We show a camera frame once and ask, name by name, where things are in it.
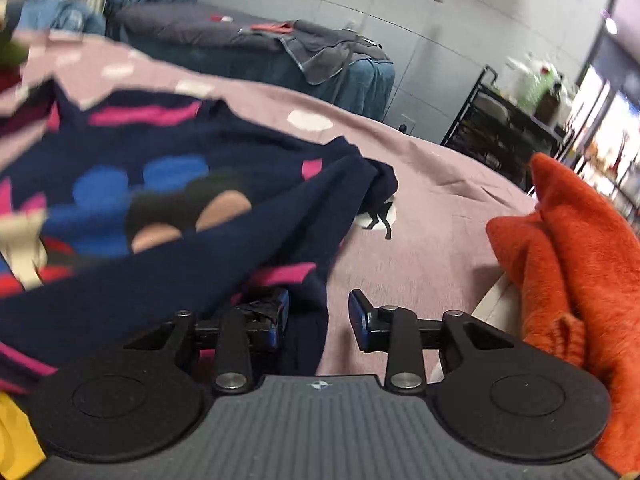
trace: yellow cloth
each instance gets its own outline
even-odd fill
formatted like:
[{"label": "yellow cloth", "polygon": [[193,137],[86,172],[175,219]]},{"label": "yellow cloth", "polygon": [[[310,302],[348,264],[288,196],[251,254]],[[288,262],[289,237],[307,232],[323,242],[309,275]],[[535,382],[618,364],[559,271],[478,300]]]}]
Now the yellow cloth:
[{"label": "yellow cloth", "polygon": [[20,480],[45,459],[27,416],[0,392],[0,474]]}]

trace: ribbed gray surface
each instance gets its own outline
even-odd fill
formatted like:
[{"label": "ribbed gray surface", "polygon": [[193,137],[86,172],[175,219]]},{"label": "ribbed gray surface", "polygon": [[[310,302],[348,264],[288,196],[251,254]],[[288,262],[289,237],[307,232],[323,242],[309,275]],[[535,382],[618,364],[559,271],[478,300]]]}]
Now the ribbed gray surface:
[{"label": "ribbed gray surface", "polygon": [[29,480],[610,480],[593,456],[555,466],[501,463],[466,449],[424,402],[370,376],[268,377],[215,403],[187,439],[117,465],[50,458]]}]

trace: red cloth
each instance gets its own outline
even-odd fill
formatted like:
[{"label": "red cloth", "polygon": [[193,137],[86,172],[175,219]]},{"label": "red cloth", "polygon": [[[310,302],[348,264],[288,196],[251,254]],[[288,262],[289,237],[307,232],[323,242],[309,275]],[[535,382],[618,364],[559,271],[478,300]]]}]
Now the red cloth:
[{"label": "red cloth", "polygon": [[573,171],[542,154],[531,170],[536,211],[486,226],[522,292],[524,339],[607,386],[612,413],[596,453],[621,473],[640,470],[640,242]]},{"label": "red cloth", "polygon": [[0,69],[0,92],[4,92],[22,81],[20,67]]},{"label": "red cloth", "polygon": [[263,32],[273,32],[275,34],[290,34],[293,32],[293,25],[284,23],[257,23],[251,26],[251,30],[261,30]]}]

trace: wall outlet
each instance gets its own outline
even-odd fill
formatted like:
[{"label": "wall outlet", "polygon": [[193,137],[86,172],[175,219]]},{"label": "wall outlet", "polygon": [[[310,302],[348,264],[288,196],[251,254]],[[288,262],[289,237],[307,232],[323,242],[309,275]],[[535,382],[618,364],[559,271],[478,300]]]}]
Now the wall outlet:
[{"label": "wall outlet", "polygon": [[399,130],[400,132],[407,135],[411,135],[412,131],[415,128],[415,121],[404,114],[401,114],[395,123],[387,123],[387,124],[392,128]]}]

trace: pink blanket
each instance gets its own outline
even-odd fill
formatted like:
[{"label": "pink blanket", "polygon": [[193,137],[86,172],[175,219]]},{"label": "pink blanket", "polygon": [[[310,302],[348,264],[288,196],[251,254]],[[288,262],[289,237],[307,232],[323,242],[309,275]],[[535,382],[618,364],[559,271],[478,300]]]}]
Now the pink blanket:
[{"label": "pink blanket", "polygon": [[[360,288],[373,304],[398,304],[439,319],[450,309],[471,312],[501,274],[484,233],[495,216],[525,214],[534,202],[477,162],[415,139],[315,98],[260,83],[190,72],[154,61],[99,36],[57,32],[20,36],[31,45],[24,83],[54,75],[79,107],[114,88],[142,88],[221,98],[246,120],[314,142],[344,136],[367,157],[391,164],[398,193],[383,222],[356,218],[328,283],[329,330],[319,374],[384,374],[383,354],[358,351],[347,312],[348,292]],[[24,89],[0,95],[10,113]],[[42,125],[0,139],[0,168],[37,142]],[[436,356],[425,354],[431,367]]]}]

